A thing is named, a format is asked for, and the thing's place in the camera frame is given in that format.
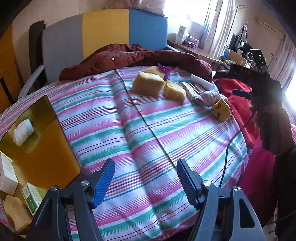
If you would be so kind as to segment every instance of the white tube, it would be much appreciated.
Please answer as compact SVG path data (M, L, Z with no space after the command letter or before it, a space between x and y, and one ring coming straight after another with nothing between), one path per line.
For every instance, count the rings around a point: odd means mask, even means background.
M34 132L34 128L29 119L22 121L13 132L13 141L16 145L21 146L29 135Z
M210 82L208 82L196 75L193 75L193 74L190 76L190 81L195 84L200 84L203 88L208 89L208 90L210 90L213 87L212 83L210 83Z

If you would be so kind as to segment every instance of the blue gripper pad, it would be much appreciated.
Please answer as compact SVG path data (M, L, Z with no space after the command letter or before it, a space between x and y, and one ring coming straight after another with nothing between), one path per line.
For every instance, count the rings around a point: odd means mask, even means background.
M96 208L103 202L107 189L115 173L115 163L108 158L101 170L94 172L91 177L91 187L93 189L92 205Z
M181 181L188 202L195 208L198 208L198 190L201 188L200 183L202 179L200 178L200 180L198 180L184 159L180 159L177 162L177 175Z

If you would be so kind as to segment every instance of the person's hand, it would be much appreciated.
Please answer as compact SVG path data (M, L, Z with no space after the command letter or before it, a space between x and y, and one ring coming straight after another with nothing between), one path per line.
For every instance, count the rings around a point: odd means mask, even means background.
M276 156L283 155L294 145L288 113L277 104L271 104L265 107L264 110L270 115L275 115L278 119L280 136L279 138L272 138L271 142L279 142L279 149L277 153L273 152L273 154Z

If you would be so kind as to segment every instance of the screw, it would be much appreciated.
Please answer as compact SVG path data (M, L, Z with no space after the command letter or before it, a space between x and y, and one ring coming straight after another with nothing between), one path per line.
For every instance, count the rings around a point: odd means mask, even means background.
M240 188L239 186L233 186L233 190L234 190L235 192L237 192L237 191L240 191L241 188Z
M206 187L209 187L209 186L211 186L212 183L210 181L206 180L206 181L203 181L202 184Z
M51 186L51 187L50 187L50 190L53 191L53 192L56 191L56 190L57 190L57 186L56 186L56 185Z
M80 184L81 184L81 186L87 186L89 184L89 181L83 180Z

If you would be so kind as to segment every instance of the bed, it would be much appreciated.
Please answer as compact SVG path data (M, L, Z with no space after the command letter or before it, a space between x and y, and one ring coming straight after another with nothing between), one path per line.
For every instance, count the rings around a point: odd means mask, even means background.
M219 185L228 141L239 130L233 115L219 122L209 107L135 95L132 81L148 66L134 66L54 82L21 98L0 115L0 138L36 100L47 95L80 166L99 170L107 158L115 175L94 216L104 240L165 240L191 227L197 212L176 173L184 158L204 180ZM173 82L190 81L175 68ZM223 186L237 184L248 162L242 133L232 142ZM0 222L9 226L2 205ZM79 240L74 211L73 240Z

